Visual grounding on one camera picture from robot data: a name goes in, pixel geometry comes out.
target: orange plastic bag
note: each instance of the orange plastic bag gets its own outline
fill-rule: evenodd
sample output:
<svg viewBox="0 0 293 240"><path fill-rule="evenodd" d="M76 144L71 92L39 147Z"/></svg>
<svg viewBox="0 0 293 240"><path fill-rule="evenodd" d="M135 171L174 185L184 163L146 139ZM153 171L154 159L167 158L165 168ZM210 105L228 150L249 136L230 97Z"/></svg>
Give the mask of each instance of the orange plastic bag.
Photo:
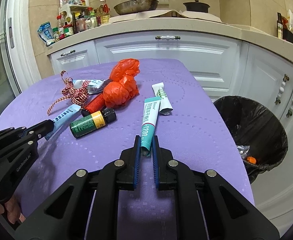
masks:
<svg viewBox="0 0 293 240"><path fill-rule="evenodd" d="M110 79L103 90L106 107L123 106L139 93L134 77L140 73L140 62L134 58L123 59L112 69Z"/></svg>

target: gingham ribbon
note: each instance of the gingham ribbon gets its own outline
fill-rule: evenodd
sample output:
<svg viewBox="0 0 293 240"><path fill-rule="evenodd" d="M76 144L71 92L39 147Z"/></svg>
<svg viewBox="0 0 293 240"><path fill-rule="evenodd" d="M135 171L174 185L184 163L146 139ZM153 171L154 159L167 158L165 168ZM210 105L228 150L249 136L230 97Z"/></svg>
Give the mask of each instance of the gingham ribbon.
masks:
<svg viewBox="0 0 293 240"><path fill-rule="evenodd" d="M73 104L76 104L78 106L84 107L86 101L88 101L88 90L87 90L87 86L90 83L90 80L86 80L83 82L82 87L80 87L79 89L75 89L73 87L73 82L72 82L72 78L65 78L63 79L63 74L66 73L65 70L63 70L61 72L61 78L65 84L65 88L61 91L62 94L64 95L64 97L59 98L57 101L55 101L51 107L48 109L48 115L50 114L53 106L57 103L57 102L61 102L63 100L69 99L71 98L71 101Z"/></svg>

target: spice rack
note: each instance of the spice rack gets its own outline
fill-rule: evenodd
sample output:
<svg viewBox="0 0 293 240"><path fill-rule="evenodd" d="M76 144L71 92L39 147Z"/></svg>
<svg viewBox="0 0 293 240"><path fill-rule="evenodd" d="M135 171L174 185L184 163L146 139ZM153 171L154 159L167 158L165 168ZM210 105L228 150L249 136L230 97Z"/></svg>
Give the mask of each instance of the spice rack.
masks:
<svg viewBox="0 0 293 240"><path fill-rule="evenodd" d="M59 14L63 14L67 23L72 21L73 12L82 12L83 9L88 9L89 6L77 5L77 4L65 4L59 8Z"/></svg>

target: trash can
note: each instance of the trash can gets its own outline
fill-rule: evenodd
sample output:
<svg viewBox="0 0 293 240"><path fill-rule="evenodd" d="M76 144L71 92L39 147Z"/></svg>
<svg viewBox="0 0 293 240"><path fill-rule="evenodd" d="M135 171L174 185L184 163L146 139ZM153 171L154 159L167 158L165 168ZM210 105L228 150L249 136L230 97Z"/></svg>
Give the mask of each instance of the trash can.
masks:
<svg viewBox="0 0 293 240"><path fill-rule="evenodd" d="M288 139L280 121L265 106L239 96L219 98L214 105L238 148L248 148L241 156L250 183L258 174L277 167L288 151ZM256 163L248 162L254 157Z"/></svg>

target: table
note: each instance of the table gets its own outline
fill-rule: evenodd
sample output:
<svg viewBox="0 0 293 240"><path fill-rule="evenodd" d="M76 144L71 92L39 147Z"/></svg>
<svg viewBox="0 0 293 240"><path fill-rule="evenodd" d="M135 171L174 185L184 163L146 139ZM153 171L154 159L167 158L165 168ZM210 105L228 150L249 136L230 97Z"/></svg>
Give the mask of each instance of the table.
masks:
<svg viewBox="0 0 293 240"><path fill-rule="evenodd" d="M107 79L116 63L100 64L68 72L73 79ZM117 120L85 137L75 139L65 124L49 141L39 140L39 158L20 183L16 195L27 217L77 169L95 171L119 158L121 151L140 135L144 99L153 97L151 85L164 82L173 111L159 116L155 134L160 147L191 169L216 170L251 203L253 195L237 147L218 111L204 90L178 60L142 59L135 79L140 90L125 107L116 110ZM69 100L61 97L60 75L45 78L20 94L0 116L0 130L30 127L55 118ZM152 157L141 158L138 188L121 191L118 210L118 239L175 239L176 221L173 192L159 192L153 179Z"/></svg>

